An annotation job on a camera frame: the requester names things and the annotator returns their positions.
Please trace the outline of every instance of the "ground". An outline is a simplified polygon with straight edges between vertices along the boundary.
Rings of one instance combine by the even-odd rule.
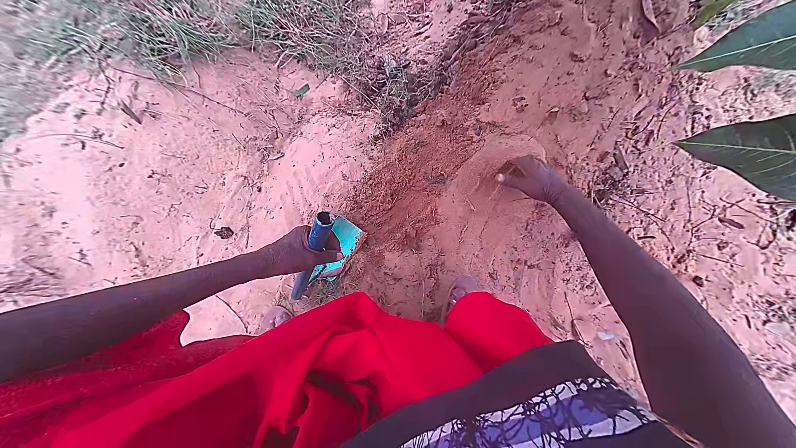
[[[471,273],[554,339],[582,340],[644,400],[630,338],[576,237],[493,181],[533,153],[681,279],[796,418],[793,207],[672,144],[792,113],[793,78],[675,70],[722,27],[695,35],[688,4],[655,6],[661,30],[641,3],[614,0],[493,15],[486,2],[374,3],[387,47],[445,80],[375,144],[383,112],[353,86],[257,51],[197,63],[188,88],[124,63],[77,73],[2,149],[0,309],[231,257],[334,210],[369,233],[334,294],[360,289],[438,320],[452,280]],[[256,333],[292,280],[194,305],[183,341]]]

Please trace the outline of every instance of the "red cloth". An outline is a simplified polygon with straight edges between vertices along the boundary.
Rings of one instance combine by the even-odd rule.
[[[181,347],[180,312],[74,363],[0,384],[2,446],[338,446],[415,401],[550,344],[470,293],[445,329],[354,293],[261,336]]]

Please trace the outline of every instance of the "wrist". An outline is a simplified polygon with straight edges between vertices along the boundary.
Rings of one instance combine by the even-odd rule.
[[[246,283],[260,278],[273,277],[274,258],[267,246],[254,252],[242,253],[230,261],[234,261],[236,272],[241,273],[241,283]]]
[[[548,197],[545,199],[545,202],[550,206],[552,206],[553,208],[557,209],[558,206],[567,198],[571,198],[573,195],[579,195],[579,194],[580,191],[577,188],[566,183],[560,188],[556,189],[556,191],[548,195]]]

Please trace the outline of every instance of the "person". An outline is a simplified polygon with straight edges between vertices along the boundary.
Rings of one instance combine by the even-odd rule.
[[[354,293],[271,316],[257,337],[179,344],[183,308],[340,257],[334,238],[311,250],[304,226],[229,260],[0,315],[0,445],[796,446],[794,424],[688,290],[549,165],[513,162],[523,175],[497,181],[577,234],[651,410],[578,342],[553,342],[468,276],[444,328]]]

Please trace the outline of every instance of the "twig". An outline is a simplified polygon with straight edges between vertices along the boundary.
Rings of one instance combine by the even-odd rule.
[[[84,136],[83,134],[65,134],[65,133],[57,132],[57,133],[54,133],[54,134],[44,134],[43,136],[34,136],[34,137],[31,137],[31,140],[44,139],[45,137],[57,137],[57,136],[80,137],[81,139],[91,140],[92,142],[95,142],[95,143],[106,144],[108,146],[117,147],[118,149],[124,149],[124,147],[121,147],[121,146],[119,146],[116,143],[111,143],[111,142],[107,142],[105,140],[96,139],[96,138],[91,137],[91,136]]]
[[[224,305],[227,305],[227,308],[229,308],[229,311],[232,311],[232,314],[234,314],[235,317],[237,317],[238,320],[240,320],[240,323],[244,325],[244,331],[246,332],[246,334],[248,334],[248,325],[246,325],[246,322],[244,322],[243,318],[240,317],[240,314],[238,314],[238,312],[235,311],[235,309],[230,304],[228,304],[226,300],[224,300],[221,297],[219,297],[218,294],[213,294],[213,295],[216,296],[218,298],[218,300],[224,302]]]
[[[723,199],[723,198],[719,198],[719,200],[720,200],[721,202],[724,202],[725,204],[730,204],[730,207],[732,207],[732,206],[736,206],[736,207],[740,208],[741,210],[743,210],[743,211],[745,211],[745,212],[747,212],[747,213],[749,213],[749,214],[753,214],[754,216],[756,216],[756,217],[758,217],[758,218],[762,219],[762,220],[763,220],[763,221],[765,221],[765,222],[768,222],[769,224],[774,224],[775,226],[777,226],[777,225],[778,225],[776,222],[774,222],[774,221],[771,221],[770,219],[764,218],[764,217],[760,216],[759,214],[756,214],[754,211],[747,210],[747,209],[745,209],[745,208],[741,207],[740,205],[738,205],[738,202],[741,202],[741,201],[743,201],[743,199],[741,199],[741,200],[740,200],[740,201],[738,201],[738,202],[729,202],[728,200],[726,200],[726,199]]]
[[[174,157],[175,159],[183,159],[183,160],[187,160],[187,157],[183,157],[183,156],[181,156],[181,155],[169,154],[168,152],[161,152],[161,154],[163,154],[163,155],[167,155],[167,156],[169,156],[169,157]]]
[[[695,255],[699,255],[700,257],[710,258],[711,260],[721,261],[722,263],[727,263],[728,265],[738,266],[743,268],[743,265],[739,265],[733,261],[722,260],[721,258],[711,257],[710,255],[705,255],[704,253],[694,252]]]
[[[236,108],[234,108],[232,106],[228,106],[228,105],[226,105],[226,104],[224,104],[224,103],[222,103],[220,101],[214,100],[213,98],[205,95],[204,93],[197,92],[196,90],[193,90],[192,88],[189,88],[189,87],[185,87],[182,84],[179,84],[179,83],[176,83],[176,82],[173,82],[173,81],[159,80],[158,78],[148,77],[146,75],[141,75],[141,74],[138,74],[138,73],[128,72],[127,70],[117,69],[116,67],[113,67],[113,66],[111,68],[116,70],[116,71],[118,71],[118,72],[127,73],[128,75],[133,75],[134,77],[141,77],[141,78],[143,78],[145,80],[160,82],[160,83],[163,83],[163,84],[168,84],[168,85],[173,86],[175,88],[180,88],[182,90],[185,90],[186,92],[191,92],[194,95],[201,96],[202,98],[206,99],[207,101],[210,101],[210,102],[213,102],[215,104],[218,104],[218,105],[220,105],[222,107],[225,107],[225,108],[227,108],[227,109],[229,109],[229,110],[231,110],[233,112],[238,112],[241,115],[245,115],[243,113],[243,111],[241,111],[239,109],[236,109]]]
[[[642,209],[642,208],[641,208],[641,207],[639,207],[639,206],[635,206],[635,205],[633,205],[633,204],[632,204],[632,203],[630,203],[630,202],[623,202],[623,201],[620,201],[620,200],[618,200],[618,197],[617,197],[617,196],[615,196],[615,195],[611,195],[611,199],[614,199],[616,202],[619,202],[620,204],[624,204],[624,205],[626,205],[626,206],[633,207],[634,209],[636,209],[636,210],[638,210],[638,211],[642,212],[643,214],[645,214],[645,215],[647,215],[647,216],[650,216],[651,218],[655,218],[655,219],[657,219],[657,220],[658,220],[658,221],[660,221],[660,222],[665,222],[665,221],[666,221],[665,219],[661,218],[660,216],[657,216],[657,215],[656,215],[656,214],[654,214],[654,213],[651,213],[651,212],[649,212],[649,211],[647,211],[647,210],[644,210],[644,209]]]
[[[676,104],[672,104],[672,106],[666,109],[663,112],[663,116],[661,117],[661,121],[657,124],[657,132],[655,133],[655,139],[658,140],[661,138],[661,127],[663,127],[663,121],[666,120],[666,116],[669,115],[669,111],[672,110],[676,106]]]
[[[85,261],[85,260],[79,260],[79,259],[77,259],[77,258],[74,258],[74,257],[67,257],[67,258],[68,258],[68,259],[70,259],[70,260],[72,260],[72,261],[77,261],[78,263],[83,263],[83,264],[84,264],[84,265],[86,265],[86,266],[89,266],[89,267],[92,267],[92,268],[94,267],[94,265],[92,265],[92,264],[91,264],[91,263],[89,263],[88,261]]]

